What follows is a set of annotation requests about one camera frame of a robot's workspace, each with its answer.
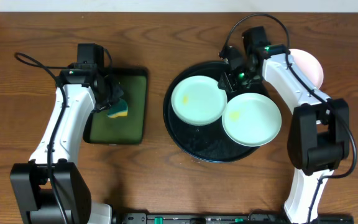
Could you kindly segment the yellow green sponge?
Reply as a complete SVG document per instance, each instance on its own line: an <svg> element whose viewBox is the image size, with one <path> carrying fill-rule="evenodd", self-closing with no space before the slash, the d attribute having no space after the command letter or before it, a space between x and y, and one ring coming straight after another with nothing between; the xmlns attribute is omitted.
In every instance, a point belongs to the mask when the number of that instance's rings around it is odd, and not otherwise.
<svg viewBox="0 0 358 224"><path fill-rule="evenodd" d="M125 117L128 114L128 104L125 100L119 99L115 104L113 104L108 113L107 116L109 118L118 118L118 117Z"/></svg>

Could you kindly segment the white plate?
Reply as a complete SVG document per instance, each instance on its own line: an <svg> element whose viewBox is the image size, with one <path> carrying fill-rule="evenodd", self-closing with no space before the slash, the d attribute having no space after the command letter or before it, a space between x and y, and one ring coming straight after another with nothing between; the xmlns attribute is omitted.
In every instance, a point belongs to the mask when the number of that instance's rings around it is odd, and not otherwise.
<svg viewBox="0 0 358 224"><path fill-rule="evenodd" d="M324 80L324 72L317 58L300 49L290 49L290 54L300 70L307 76L312 84L320 89Z"/></svg>

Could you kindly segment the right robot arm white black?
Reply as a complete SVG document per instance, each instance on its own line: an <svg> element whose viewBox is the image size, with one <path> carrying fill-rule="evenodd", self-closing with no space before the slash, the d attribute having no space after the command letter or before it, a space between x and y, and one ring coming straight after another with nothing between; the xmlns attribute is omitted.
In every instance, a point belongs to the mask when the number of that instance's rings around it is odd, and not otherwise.
<svg viewBox="0 0 358 224"><path fill-rule="evenodd" d="M290 223L316 220L324 186L354 142L347 103L321 91L322 66L304 50L259 44L248 50L247 58L234 47L223 48L220 57L230 67L221 89L236 91L264 80L288 106L292 117L287 151L295 172L284 211Z"/></svg>

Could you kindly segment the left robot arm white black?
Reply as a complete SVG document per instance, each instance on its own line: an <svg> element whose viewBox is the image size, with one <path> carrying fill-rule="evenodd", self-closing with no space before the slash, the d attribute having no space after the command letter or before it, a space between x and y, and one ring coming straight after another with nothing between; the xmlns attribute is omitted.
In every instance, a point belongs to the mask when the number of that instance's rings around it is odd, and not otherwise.
<svg viewBox="0 0 358 224"><path fill-rule="evenodd" d="M64 70L55 80L55 104L47 128L26 163L10 181L24 223L113 223L112 206L94 202L78 168L89 116L111 106L123 91L112 76Z"/></svg>

